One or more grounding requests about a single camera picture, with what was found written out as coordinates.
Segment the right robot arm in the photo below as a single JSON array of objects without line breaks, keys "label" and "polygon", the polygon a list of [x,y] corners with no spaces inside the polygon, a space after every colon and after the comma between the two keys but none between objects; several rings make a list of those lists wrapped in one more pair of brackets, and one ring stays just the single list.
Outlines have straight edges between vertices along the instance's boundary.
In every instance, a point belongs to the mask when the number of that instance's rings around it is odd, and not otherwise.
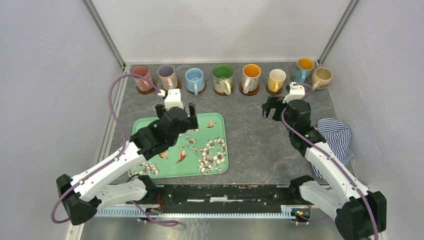
[{"label": "right robot arm", "polygon": [[311,125],[311,106],[302,99],[289,102],[270,96],[262,105],[262,116],[274,109],[273,120],[287,128],[291,145],[316,167],[331,189],[309,175],[290,182],[289,199],[295,204],[310,202],[334,220],[345,240],[362,240],[387,229],[387,199],[360,183],[336,158],[326,139]]}]

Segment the dark wooden coaster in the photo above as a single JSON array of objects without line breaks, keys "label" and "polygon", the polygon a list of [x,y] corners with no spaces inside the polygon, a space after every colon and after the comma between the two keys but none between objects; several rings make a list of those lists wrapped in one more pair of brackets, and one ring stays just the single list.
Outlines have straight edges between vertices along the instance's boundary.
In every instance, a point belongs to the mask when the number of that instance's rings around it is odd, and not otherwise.
[{"label": "dark wooden coaster", "polygon": [[273,91],[271,91],[270,89],[269,89],[269,87],[268,87],[268,85],[266,84],[265,85],[265,90],[270,94],[270,95],[272,95],[272,96],[277,96],[277,95],[280,95],[282,92],[283,92],[283,88],[281,87],[278,91],[276,91],[276,92],[273,92]]}]

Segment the light blue mug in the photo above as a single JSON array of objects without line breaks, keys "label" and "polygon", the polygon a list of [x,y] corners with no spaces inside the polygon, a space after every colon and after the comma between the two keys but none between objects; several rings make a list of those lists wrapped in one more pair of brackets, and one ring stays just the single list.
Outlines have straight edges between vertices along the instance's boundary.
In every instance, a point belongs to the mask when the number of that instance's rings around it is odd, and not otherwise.
[{"label": "light blue mug", "polygon": [[187,90],[196,94],[201,91],[206,85],[203,71],[199,68],[190,68],[185,73],[185,85]]}]

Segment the orange interior mug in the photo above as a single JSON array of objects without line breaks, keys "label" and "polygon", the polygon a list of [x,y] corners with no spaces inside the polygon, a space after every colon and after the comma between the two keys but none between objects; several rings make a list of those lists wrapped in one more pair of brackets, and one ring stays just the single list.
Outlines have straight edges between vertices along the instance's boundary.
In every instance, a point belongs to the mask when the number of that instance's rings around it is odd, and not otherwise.
[{"label": "orange interior mug", "polygon": [[242,70],[242,86],[243,92],[247,94],[249,91],[254,91],[259,85],[261,69],[256,64],[247,64]]}]

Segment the green interior floral mug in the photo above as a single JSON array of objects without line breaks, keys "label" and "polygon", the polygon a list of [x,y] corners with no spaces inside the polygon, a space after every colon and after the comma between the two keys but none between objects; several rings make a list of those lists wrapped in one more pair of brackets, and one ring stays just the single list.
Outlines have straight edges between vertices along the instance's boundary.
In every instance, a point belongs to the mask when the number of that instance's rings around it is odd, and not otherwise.
[{"label": "green interior floral mug", "polygon": [[219,64],[213,68],[213,88],[216,88],[218,91],[223,91],[224,87],[230,88],[230,85],[233,84],[233,74],[234,70],[231,66],[227,64]]}]

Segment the beige mug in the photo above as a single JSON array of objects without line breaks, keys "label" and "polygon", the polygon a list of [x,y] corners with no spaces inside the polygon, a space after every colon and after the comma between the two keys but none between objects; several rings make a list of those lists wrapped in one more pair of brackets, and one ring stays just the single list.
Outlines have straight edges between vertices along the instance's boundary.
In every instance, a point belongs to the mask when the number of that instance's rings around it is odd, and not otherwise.
[{"label": "beige mug", "polygon": [[323,90],[332,82],[333,74],[325,67],[318,67],[311,75],[312,90]]}]

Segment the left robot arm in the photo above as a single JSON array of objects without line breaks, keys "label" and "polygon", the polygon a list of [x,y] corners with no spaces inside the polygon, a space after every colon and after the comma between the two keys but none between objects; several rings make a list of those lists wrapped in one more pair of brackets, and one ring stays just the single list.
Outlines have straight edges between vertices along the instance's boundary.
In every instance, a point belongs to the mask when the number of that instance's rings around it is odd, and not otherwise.
[{"label": "left robot arm", "polygon": [[140,128],[115,153],[80,174],[62,174],[56,179],[59,199],[50,214],[54,223],[70,222],[77,226],[93,218],[100,209],[120,202],[142,200],[151,204],[156,200],[157,190],[142,180],[109,185],[133,166],[173,147],[179,135],[199,127],[194,103],[189,103],[188,112],[178,106],[166,110],[163,104],[155,108],[158,119]]}]

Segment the pink mug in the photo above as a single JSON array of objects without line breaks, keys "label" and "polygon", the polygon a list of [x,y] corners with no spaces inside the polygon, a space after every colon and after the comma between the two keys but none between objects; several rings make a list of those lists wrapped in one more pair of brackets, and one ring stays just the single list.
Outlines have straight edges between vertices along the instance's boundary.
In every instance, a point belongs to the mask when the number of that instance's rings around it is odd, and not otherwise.
[{"label": "pink mug", "polygon": [[145,81],[145,82],[147,82],[146,79],[148,79],[150,82],[152,82],[153,84],[156,85],[156,82],[151,77],[151,74],[149,72],[148,67],[145,66],[145,65],[137,65],[137,66],[135,66],[131,70],[131,73],[132,74],[135,74],[135,75],[142,76],[142,78],[140,78],[140,77],[133,77],[135,84],[138,81]]}]

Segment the cream yellow-handled mug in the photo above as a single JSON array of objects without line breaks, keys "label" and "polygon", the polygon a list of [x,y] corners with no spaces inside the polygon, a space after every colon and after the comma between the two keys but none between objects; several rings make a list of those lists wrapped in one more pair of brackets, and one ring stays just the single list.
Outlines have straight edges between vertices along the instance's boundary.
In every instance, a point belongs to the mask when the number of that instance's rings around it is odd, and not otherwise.
[{"label": "cream yellow-handled mug", "polygon": [[287,75],[282,69],[273,69],[268,76],[267,85],[272,92],[277,92],[283,87]]}]

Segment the purple interior mug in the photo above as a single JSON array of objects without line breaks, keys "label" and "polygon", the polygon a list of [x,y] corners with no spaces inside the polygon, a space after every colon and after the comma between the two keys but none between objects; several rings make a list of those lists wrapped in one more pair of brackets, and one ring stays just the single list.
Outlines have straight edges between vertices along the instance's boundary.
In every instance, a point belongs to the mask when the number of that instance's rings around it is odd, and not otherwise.
[{"label": "purple interior mug", "polygon": [[162,65],[158,68],[157,74],[159,76],[161,85],[165,83],[165,81],[172,80],[174,85],[177,85],[177,74],[175,68],[170,64]]}]

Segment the blue orange-interior mug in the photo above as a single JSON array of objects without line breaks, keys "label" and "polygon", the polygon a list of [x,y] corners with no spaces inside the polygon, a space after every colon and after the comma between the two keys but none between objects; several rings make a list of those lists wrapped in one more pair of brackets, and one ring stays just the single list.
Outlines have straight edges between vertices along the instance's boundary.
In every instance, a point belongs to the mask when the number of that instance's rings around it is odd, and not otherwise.
[{"label": "blue orange-interior mug", "polygon": [[291,80],[296,83],[305,83],[309,78],[315,64],[309,58],[300,58],[297,61],[296,68],[291,76]]}]

